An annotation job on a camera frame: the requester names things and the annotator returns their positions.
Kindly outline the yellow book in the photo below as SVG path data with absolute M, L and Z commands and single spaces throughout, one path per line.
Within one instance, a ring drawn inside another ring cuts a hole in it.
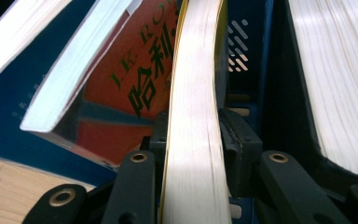
M 184 0 L 180 10 L 160 224 L 231 224 L 215 93 L 227 0 Z

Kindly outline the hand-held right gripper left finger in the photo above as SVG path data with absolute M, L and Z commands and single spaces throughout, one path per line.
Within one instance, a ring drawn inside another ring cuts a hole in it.
M 168 118 L 168 112 L 163 111 L 157 115 L 156 120 L 154 122 L 149 149 L 158 158 L 165 157 L 168 132 Z

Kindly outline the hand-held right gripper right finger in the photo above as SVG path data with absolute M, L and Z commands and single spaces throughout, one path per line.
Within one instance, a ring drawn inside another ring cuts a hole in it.
M 233 197 L 253 194 L 251 179 L 263 143 L 249 123 L 228 109 L 218 111 L 229 192 Z

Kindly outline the black book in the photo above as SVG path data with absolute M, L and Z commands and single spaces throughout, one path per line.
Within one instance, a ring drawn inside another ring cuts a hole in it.
M 358 185 L 358 0 L 274 0 L 261 136 L 323 188 Z

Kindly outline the dark blue illustrated book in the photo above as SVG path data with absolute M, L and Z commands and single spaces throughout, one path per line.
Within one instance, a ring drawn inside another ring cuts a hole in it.
M 21 129 L 116 170 L 170 98 L 183 0 L 96 0 L 48 70 Z

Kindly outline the light blue book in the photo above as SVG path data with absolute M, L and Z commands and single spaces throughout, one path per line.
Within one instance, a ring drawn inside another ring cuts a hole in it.
M 20 129 L 49 68 L 97 0 L 15 0 L 0 19 L 0 153 L 57 151 Z

